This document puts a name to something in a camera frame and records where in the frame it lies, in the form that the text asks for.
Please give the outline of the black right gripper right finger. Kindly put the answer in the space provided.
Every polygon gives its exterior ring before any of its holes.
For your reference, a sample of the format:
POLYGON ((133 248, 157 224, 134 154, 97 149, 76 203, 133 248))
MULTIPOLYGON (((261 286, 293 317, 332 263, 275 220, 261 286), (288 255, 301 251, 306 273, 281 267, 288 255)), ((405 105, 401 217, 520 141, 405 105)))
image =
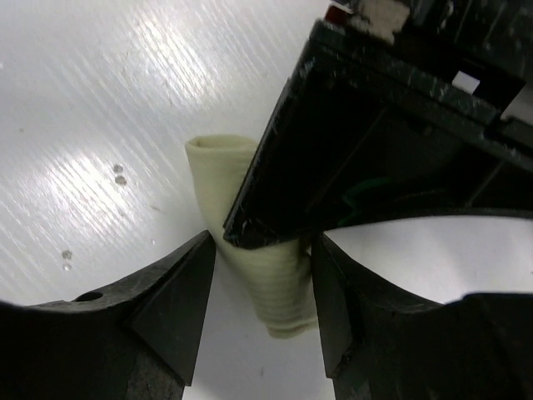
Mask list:
POLYGON ((439 304, 320 235, 311 273, 325 372, 338 399, 529 399, 532 296, 439 304))

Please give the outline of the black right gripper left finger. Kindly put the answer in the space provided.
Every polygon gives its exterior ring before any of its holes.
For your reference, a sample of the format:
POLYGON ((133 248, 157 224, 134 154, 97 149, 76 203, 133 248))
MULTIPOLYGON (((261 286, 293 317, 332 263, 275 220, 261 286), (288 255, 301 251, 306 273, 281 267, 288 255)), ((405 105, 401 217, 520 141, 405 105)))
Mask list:
POLYGON ((179 399, 191 385, 216 246, 201 232, 70 302, 1 305, 4 399, 179 399))

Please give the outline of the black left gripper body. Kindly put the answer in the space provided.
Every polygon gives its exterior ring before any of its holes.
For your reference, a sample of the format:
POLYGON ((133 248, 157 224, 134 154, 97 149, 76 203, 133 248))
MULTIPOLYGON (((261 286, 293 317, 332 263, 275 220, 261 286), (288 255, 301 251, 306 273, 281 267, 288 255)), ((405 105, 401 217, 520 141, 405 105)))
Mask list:
POLYGON ((334 1, 328 138, 528 138, 506 109, 532 85, 529 1, 334 1))

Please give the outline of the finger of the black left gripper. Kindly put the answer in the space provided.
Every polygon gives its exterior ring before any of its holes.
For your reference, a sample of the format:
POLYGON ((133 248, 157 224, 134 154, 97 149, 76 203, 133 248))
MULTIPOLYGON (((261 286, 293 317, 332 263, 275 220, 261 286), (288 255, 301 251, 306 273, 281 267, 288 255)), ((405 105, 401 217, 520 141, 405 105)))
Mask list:
POLYGON ((223 225, 260 248, 404 218, 532 216, 532 128, 315 22, 223 225))

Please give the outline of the cream yellow sock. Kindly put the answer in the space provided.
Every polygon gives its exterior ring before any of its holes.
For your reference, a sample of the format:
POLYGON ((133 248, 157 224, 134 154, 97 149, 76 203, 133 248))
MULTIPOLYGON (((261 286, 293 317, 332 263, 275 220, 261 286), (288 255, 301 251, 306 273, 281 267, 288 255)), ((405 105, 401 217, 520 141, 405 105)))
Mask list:
POLYGON ((242 280, 269 335, 293 338, 318 325, 305 243, 248 250, 223 238, 223 223, 256 150, 256 141, 231 134, 195 137, 185 144, 197 204, 219 253, 242 280))

